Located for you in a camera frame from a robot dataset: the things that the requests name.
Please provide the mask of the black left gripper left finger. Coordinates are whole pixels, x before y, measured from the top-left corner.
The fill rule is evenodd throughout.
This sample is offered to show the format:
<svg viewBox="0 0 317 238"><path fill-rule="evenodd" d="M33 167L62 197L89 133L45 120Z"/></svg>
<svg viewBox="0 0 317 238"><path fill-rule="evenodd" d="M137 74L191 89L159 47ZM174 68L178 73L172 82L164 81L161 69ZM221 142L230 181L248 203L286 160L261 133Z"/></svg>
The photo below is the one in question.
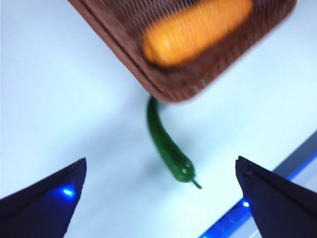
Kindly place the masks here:
<svg viewBox="0 0 317 238"><path fill-rule="evenodd" d="M87 162L79 159L0 200L2 238L62 238L80 200Z"/></svg>

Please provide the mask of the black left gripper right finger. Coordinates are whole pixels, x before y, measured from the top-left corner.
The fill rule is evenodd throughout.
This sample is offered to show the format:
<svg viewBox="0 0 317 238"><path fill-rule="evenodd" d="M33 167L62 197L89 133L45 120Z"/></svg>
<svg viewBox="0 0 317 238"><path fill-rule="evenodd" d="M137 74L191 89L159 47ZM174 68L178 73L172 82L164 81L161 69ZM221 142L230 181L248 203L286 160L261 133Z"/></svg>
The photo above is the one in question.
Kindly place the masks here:
<svg viewBox="0 0 317 238"><path fill-rule="evenodd" d="M240 156L235 171L264 238L315 238L317 194Z"/></svg>

